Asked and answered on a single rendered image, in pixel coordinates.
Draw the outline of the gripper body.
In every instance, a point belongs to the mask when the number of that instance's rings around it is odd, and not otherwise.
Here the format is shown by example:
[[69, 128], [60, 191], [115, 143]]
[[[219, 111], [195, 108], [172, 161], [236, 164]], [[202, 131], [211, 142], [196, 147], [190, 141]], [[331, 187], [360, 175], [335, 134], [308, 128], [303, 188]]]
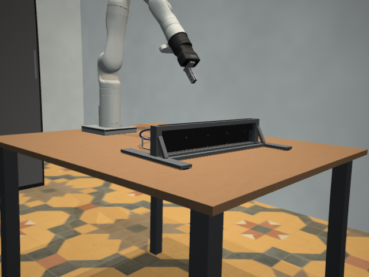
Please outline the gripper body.
[[166, 27], [164, 34], [168, 43], [160, 46], [160, 52], [177, 56], [181, 67], [186, 67], [190, 61], [195, 62], [192, 68], [196, 67], [200, 59], [193, 50], [192, 43], [181, 25], [178, 23], [170, 24]]

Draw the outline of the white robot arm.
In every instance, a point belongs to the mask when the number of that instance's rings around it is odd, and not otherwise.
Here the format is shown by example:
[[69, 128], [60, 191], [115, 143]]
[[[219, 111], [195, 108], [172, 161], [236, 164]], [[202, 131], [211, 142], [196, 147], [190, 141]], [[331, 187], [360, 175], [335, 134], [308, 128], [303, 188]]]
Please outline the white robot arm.
[[[144, 0], [164, 32], [170, 24], [179, 21], [171, 12], [167, 0]], [[123, 63], [123, 42], [129, 15], [130, 0], [108, 0], [106, 12], [107, 42], [104, 54], [97, 60], [99, 81], [99, 126], [121, 126], [121, 83], [118, 70]]]

